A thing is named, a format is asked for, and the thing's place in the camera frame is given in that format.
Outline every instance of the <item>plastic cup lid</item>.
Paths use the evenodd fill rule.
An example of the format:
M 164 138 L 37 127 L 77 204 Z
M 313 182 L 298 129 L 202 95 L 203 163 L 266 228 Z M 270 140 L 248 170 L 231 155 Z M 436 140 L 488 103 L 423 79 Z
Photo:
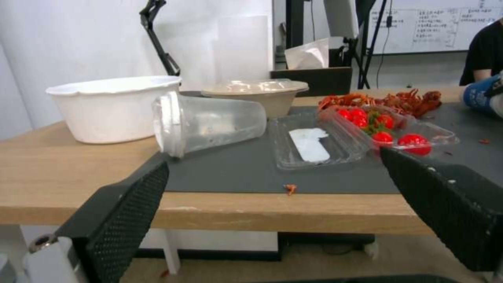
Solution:
M 182 132 L 183 115 L 176 92 L 168 92 L 153 103 L 154 133 L 161 152 L 183 157 L 185 138 Z

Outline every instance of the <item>wooden table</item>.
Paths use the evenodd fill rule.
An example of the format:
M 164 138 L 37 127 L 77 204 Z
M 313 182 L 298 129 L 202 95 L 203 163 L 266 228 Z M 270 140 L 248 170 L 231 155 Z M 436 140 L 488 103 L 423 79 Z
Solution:
M 444 102 L 461 88 L 437 89 Z M 365 91 L 381 97 L 388 90 Z M 298 98 L 295 106 L 320 98 Z M 0 142 L 0 224 L 60 225 L 98 188 L 158 150 L 154 138 L 86 145 L 64 122 Z M 155 228 L 429 234 L 401 195 L 165 193 Z

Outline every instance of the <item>black t-shirt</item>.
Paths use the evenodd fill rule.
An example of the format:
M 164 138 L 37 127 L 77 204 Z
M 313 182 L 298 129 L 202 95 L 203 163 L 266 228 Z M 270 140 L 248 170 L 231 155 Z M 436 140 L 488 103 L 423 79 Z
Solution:
M 473 71 L 483 69 L 490 69 L 491 76 L 503 69 L 503 26 L 499 21 L 481 29 L 473 38 L 459 85 L 474 82 Z

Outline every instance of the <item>bowl lid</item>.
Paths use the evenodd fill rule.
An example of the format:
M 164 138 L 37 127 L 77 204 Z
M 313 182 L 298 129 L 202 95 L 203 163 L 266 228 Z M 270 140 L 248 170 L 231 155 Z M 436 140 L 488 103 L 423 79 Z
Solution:
M 203 88 L 203 95 L 254 95 L 289 91 L 305 91 L 309 86 L 305 82 L 289 79 L 267 79 L 253 81 L 230 81 L 212 87 Z

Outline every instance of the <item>metal screw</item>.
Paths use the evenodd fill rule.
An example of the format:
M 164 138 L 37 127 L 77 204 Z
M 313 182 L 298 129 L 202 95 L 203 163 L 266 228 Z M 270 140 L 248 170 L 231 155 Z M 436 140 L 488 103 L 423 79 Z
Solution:
M 28 247 L 30 253 L 36 253 L 58 241 L 54 234 L 45 234 L 33 240 Z

